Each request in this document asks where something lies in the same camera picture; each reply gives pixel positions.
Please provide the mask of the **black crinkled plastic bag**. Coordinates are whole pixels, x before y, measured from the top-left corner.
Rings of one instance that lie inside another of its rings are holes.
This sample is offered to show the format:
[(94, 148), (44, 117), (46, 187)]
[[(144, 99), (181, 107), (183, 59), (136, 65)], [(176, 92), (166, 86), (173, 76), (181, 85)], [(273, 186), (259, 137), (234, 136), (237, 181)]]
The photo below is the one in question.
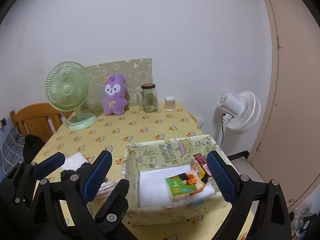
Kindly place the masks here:
[(86, 167), (88, 167), (90, 163), (83, 163), (79, 168), (76, 170), (63, 170), (60, 173), (61, 181), (65, 181), (69, 179), (72, 175), (77, 174), (79, 175)]

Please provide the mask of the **white towel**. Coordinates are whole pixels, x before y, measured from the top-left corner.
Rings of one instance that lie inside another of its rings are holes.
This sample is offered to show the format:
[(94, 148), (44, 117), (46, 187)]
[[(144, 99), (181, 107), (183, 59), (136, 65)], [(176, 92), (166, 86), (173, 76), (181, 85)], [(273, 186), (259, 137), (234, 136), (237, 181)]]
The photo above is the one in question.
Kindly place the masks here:
[(78, 168), (81, 167), (82, 164), (87, 163), (88, 160), (86, 157), (80, 153), (77, 152), (73, 154), (72, 156), (65, 159), (65, 163), (61, 166), (63, 170), (73, 170), (76, 171)]

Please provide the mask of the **cartoon character yellow box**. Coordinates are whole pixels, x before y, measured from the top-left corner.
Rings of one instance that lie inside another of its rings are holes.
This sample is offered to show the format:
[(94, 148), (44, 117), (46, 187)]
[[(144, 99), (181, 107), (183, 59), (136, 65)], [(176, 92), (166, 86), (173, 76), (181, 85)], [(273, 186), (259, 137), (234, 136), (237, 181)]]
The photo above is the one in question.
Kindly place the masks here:
[(190, 163), (191, 169), (197, 173), (197, 176), (200, 180), (206, 184), (212, 174), (208, 168), (206, 159), (200, 153), (193, 155), (193, 158)]

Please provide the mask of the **orange green tissue pack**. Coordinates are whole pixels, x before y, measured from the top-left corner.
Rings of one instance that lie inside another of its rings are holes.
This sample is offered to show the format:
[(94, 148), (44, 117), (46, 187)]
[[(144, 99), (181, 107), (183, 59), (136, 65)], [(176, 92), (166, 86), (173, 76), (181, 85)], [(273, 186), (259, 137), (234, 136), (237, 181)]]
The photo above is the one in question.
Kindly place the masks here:
[(188, 198), (203, 191), (205, 184), (195, 171), (183, 172), (165, 179), (173, 202)]

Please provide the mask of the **blue plaid bedding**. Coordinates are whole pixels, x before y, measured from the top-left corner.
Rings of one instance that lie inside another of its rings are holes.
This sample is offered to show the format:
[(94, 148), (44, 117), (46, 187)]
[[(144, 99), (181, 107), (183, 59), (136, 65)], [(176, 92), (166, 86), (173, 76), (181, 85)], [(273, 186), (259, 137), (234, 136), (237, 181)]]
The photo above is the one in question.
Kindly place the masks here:
[(23, 160), (25, 138), (13, 127), (4, 137), (1, 135), (1, 180)]

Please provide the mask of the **black cloth on chair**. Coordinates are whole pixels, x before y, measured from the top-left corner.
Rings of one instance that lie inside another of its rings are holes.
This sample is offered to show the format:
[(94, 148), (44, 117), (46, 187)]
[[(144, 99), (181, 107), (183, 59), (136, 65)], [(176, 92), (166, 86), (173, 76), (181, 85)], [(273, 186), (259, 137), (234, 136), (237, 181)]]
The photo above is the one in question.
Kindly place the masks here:
[(36, 135), (27, 135), (24, 139), (23, 159), (26, 164), (31, 164), (40, 150), (45, 145), (45, 142)]

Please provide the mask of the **wooden chair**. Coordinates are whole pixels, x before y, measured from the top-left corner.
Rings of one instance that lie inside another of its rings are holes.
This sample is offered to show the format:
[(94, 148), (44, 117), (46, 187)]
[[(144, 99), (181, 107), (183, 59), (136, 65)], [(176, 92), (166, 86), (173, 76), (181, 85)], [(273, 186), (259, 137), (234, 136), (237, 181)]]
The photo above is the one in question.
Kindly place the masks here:
[(62, 126), (62, 119), (68, 119), (73, 112), (61, 113), (49, 103), (36, 103), (19, 110), (12, 110), (10, 118), (20, 135), (35, 135), (42, 141), (48, 142)]

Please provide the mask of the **yellow cartoon tablecloth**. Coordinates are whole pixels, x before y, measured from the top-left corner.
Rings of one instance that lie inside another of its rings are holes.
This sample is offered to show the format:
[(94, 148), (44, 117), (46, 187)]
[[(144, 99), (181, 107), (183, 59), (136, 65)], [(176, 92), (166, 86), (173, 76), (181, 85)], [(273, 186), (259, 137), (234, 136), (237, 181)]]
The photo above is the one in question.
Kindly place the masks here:
[[(201, 132), (196, 120), (182, 105), (178, 105), (171, 113), (164, 108), (155, 113), (145, 113), (137, 106), (132, 106), (123, 115), (106, 116), (100, 109), (95, 110), (95, 114), (97, 121), (87, 129), (71, 131), (67, 124), (63, 124), (59, 133), (45, 143), (35, 161), (39, 163), (56, 152), (66, 157), (80, 152), (89, 162), (93, 162), (101, 151), (107, 150), (113, 158), (107, 178), (118, 182), (122, 179), (128, 144), (208, 135)], [(230, 209), (231, 205), (226, 202), (198, 220), (132, 226), (124, 217), (123, 223), (138, 239), (211, 239)]]

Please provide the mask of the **white standing fan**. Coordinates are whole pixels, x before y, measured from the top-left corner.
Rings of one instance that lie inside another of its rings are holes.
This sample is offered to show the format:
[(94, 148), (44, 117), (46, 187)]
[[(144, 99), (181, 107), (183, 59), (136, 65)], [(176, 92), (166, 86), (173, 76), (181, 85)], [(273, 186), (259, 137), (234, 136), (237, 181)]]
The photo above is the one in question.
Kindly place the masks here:
[(216, 140), (219, 145), (222, 145), (226, 129), (234, 134), (244, 134), (256, 124), (261, 113), (260, 100), (247, 90), (236, 95), (224, 92), (218, 105), (225, 111)]

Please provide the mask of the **green desk fan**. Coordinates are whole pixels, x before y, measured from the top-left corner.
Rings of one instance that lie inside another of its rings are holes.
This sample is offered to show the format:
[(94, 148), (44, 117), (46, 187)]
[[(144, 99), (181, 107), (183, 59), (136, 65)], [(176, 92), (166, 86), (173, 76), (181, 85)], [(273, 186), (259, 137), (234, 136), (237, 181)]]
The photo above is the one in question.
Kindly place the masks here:
[(89, 77), (85, 68), (76, 62), (56, 65), (45, 81), (45, 95), (49, 104), (65, 117), (71, 131), (89, 128), (97, 121), (94, 113), (81, 107), (89, 94)]

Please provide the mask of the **purple plush bunny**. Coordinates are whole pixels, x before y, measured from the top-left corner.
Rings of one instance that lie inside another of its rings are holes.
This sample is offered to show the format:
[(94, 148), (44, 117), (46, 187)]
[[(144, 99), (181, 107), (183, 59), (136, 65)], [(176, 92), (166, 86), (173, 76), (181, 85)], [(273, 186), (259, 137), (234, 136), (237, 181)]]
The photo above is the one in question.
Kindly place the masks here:
[(127, 107), (127, 86), (123, 74), (109, 77), (103, 90), (103, 107), (105, 115), (122, 115)]

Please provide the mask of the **glass jar with lid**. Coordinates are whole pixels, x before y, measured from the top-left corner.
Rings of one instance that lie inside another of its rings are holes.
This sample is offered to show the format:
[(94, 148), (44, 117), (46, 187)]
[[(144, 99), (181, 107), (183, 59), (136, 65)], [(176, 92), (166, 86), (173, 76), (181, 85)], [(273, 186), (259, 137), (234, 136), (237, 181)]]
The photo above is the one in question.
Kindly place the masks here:
[(140, 109), (146, 113), (158, 110), (157, 90), (154, 83), (145, 83), (141, 86), (142, 90), (138, 93), (138, 104)]

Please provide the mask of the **cotton swab container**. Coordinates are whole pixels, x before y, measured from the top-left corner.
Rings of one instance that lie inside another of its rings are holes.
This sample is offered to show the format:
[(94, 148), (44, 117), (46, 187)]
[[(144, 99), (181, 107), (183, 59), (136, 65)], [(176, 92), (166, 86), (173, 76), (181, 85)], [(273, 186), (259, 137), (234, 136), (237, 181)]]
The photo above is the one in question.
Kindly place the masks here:
[(164, 98), (164, 108), (167, 112), (173, 112), (176, 108), (175, 97), (172, 95), (167, 95)]

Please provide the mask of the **beige cartoon cardboard panel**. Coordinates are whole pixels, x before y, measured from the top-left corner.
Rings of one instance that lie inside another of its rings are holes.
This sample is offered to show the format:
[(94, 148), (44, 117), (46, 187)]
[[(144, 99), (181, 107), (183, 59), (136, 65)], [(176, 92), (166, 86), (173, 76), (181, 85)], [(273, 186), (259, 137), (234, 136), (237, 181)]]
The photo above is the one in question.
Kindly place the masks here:
[(138, 105), (138, 94), (142, 85), (152, 83), (152, 59), (115, 61), (85, 67), (89, 79), (89, 93), (82, 109), (96, 109), (104, 106), (107, 84), (113, 88), (116, 83), (125, 84), (125, 98), (129, 106)]

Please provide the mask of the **wall power socket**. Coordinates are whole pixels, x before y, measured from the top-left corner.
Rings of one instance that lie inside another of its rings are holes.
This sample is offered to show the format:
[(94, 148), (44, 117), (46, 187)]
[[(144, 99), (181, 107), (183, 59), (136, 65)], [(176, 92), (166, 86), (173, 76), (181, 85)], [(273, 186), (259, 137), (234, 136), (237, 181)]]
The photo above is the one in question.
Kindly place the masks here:
[(2, 118), (0, 120), (0, 130), (3, 130), (7, 126), (7, 120), (6, 118)]

